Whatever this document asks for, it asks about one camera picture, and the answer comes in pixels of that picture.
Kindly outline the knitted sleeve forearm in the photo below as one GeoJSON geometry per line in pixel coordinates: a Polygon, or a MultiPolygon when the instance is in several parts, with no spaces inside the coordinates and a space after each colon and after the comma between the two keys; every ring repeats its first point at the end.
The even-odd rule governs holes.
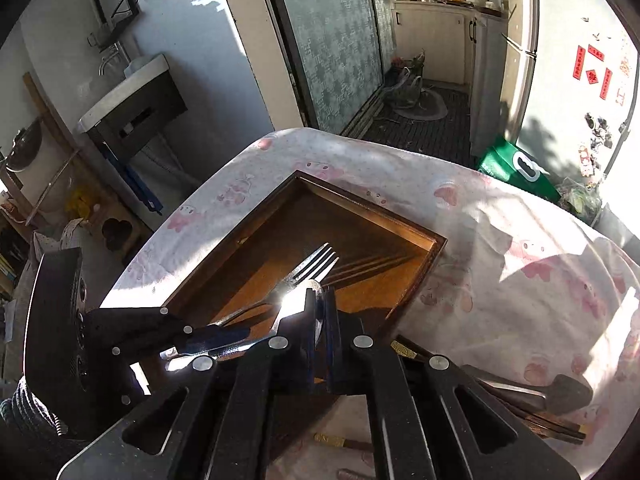
{"type": "Polygon", "coordinates": [[[1,419],[26,436],[60,438],[63,423],[40,401],[22,376],[10,396],[1,401],[1,419]]]}

